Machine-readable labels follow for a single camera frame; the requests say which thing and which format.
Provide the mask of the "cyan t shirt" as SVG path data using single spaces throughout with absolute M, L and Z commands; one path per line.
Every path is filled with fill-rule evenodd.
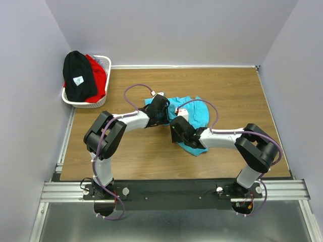
M 168 108 L 169 118 L 173 120 L 175 115 L 175 109 L 181 104 L 186 103 L 191 100 L 190 96 L 186 97 L 173 97 L 169 98 L 170 106 Z M 199 127 L 206 127 L 209 123 L 209 111 L 206 104 L 202 101 L 190 102 L 183 106 L 188 111 L 189 114 L 189 124 L 192 125 L 195 129 Z M 194 149 L 184 143 L 177 143 L 181 148 L 191 155 L 198 156 L 204 152 L 207 152 L 208 149 Z

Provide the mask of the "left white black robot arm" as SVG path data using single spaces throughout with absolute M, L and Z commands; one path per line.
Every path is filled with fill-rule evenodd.
M 124 133 L 169 123 L 170 101 L 163 92 L 153 96 L 152 102 L 131 113 L 111 114 L 103 111 L 84 136 L 83 142 L 91 155 L 93 169 L 92 188 L 89 193 L 100 198 L 113 195 L 107 189 L 114 181 L 111 169 L 112 156 Z

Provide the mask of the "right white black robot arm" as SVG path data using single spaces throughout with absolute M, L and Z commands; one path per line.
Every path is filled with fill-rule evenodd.
M 227 148 L 237 150 L 246 162 L 232 185 L 232 192 L 243 196 L 272 165 L 282 158 L 281 146 L 255 124 L 235 130 L 194 128 L 178 116 L 170 122 L 173 143 L 193 149 Z

